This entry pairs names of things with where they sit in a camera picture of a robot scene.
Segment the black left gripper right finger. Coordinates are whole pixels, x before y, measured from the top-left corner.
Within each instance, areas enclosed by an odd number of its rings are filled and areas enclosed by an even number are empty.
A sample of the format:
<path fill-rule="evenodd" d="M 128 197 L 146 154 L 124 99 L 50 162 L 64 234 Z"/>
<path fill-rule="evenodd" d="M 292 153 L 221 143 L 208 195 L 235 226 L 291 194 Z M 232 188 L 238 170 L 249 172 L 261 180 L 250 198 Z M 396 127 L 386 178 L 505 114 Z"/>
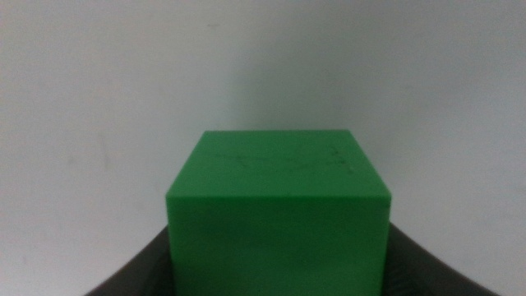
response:
<path fill-rule="evenodd" d="M 497 296 L 418 245 L 394 224 L 387 248 L 387 296 Z"/>

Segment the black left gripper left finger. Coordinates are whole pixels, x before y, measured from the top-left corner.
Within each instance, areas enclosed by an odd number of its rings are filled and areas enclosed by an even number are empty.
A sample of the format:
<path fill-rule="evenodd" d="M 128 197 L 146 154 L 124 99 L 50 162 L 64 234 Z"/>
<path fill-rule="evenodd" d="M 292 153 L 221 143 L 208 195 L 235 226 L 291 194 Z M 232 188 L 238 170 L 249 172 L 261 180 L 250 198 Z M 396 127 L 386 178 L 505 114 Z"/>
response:
<path fill-rule="evenodd" d="M 86 296 L 174 296 L 168 227 Z"/>

